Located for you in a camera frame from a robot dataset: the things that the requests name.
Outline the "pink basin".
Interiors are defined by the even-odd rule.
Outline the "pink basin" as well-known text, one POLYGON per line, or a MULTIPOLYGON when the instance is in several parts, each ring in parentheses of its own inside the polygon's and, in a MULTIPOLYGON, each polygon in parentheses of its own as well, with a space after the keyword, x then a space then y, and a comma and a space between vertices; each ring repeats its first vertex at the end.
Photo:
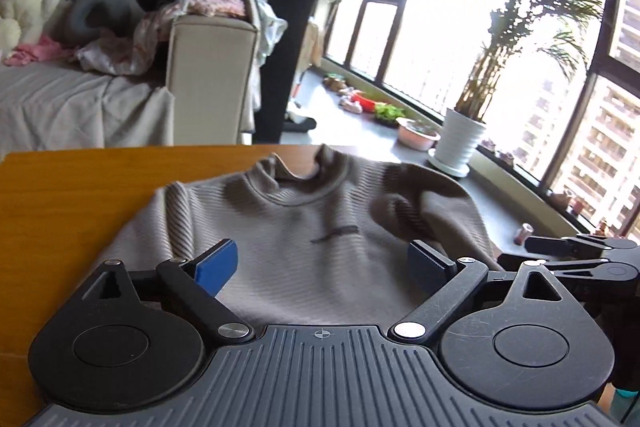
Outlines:
POLYGON ((428 124, 407 117, 398 117, 398 140, 402 145, 427 152, 440 139, 440 134, 428 124))

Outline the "red bowl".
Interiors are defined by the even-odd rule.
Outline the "red bowl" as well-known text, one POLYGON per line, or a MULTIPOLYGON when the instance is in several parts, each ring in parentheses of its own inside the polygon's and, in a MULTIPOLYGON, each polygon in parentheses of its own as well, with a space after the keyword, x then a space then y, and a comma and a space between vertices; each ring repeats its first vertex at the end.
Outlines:
POLYGON ((352 103, 358 103, 363 113, 373 114, 378 105, 377 101, 372 100, 369 95, 361 91, 352 92, 352 94, 349 95, 349 100, 352 101, 352 103))

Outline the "beige sofa with grey cover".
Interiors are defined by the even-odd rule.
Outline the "beige sofa with grey cover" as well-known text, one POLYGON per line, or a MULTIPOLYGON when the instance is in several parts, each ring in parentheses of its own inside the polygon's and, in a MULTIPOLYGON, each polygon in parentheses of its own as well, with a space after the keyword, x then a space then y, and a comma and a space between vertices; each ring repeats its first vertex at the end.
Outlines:
POLYGON ((64 43, 60 1, 36 44, 1 55, 1 150, 231 144, 254 129, 257 34, 249 24, 182 22, 142 76, 82 69, 64 43))

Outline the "striped knit sweater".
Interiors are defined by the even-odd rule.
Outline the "striped knit sweater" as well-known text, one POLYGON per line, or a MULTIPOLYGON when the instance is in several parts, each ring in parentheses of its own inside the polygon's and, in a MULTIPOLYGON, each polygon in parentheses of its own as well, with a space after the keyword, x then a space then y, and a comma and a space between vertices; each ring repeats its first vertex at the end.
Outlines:
POLYGON ((480 212, 448 176, 319 148, 302 178, 278 156, 155 192, 103 251, 131 271, 190 260, 221 239, 239 264, 220 301, 255 327, 375 324, 423 303, 407 265, 421 239, 444 255, 495 265, 480 212))

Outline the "grey neck pillow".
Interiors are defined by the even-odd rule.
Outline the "grey neck pillow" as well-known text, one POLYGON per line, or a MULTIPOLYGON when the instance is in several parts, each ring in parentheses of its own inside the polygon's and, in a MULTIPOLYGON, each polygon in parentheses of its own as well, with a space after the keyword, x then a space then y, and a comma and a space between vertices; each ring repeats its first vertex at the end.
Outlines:
POLYGON ((62 17, 62 39, 85 46, 101 37, 131 37, 143 15, 137 0, 73 0, 62 17))

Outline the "white orange vacuum cleaner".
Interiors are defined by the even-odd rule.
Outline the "white orange vacuum cleaner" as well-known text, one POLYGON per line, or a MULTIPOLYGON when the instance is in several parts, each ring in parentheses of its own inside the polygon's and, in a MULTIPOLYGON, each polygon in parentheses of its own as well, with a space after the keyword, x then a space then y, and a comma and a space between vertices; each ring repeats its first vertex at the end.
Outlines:
POLYGON ((306 113, 302 104, 296 101, 296 96, 300 87, 302 87, 306 72, 306 70, 302 70, 301 72, 296 72, 294 76, 288 105, 285 109, 284 132, 307 133, 317 128, 317 121, 306 113))

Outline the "green plant tray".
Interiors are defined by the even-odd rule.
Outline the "green plant tray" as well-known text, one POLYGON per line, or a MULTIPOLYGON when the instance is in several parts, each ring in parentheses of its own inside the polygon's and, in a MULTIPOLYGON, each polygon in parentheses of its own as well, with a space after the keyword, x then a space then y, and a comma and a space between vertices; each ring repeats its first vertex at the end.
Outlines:
POLYGON ((388 103, 376 103, 373 117, 378 124, 385 127, 397 128, 398 119, 406 116, 405 109, 388 103))

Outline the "tall green palm plant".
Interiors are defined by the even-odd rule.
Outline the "tall green palm plant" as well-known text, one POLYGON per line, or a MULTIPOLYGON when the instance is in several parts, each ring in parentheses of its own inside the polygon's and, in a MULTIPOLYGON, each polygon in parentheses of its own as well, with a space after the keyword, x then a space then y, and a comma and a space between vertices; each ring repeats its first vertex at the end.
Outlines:
POLYGON ((542 20, 559 20, 563 27, 537 48, 555 61, 566 79, 587 65, 580 43, 588 25, 601 17, 603 0, 504 0, 490 13, 488 39, 454 104, 454 111, 481 122, 494 98, 502 71, 510 58, 523 51, 535 26, 542 20))

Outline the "white ribbed plant pot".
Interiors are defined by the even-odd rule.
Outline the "white ribbed plant pot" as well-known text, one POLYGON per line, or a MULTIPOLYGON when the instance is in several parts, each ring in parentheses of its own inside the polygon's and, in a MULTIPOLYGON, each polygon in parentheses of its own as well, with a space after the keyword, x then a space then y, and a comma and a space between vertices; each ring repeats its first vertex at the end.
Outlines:
POLYGON ((448 108, 440 139, 434 150, 428 152, 428 162, 437 170, 463 179, 470 171, 469 162, 483 138, 486 126, 448 108))

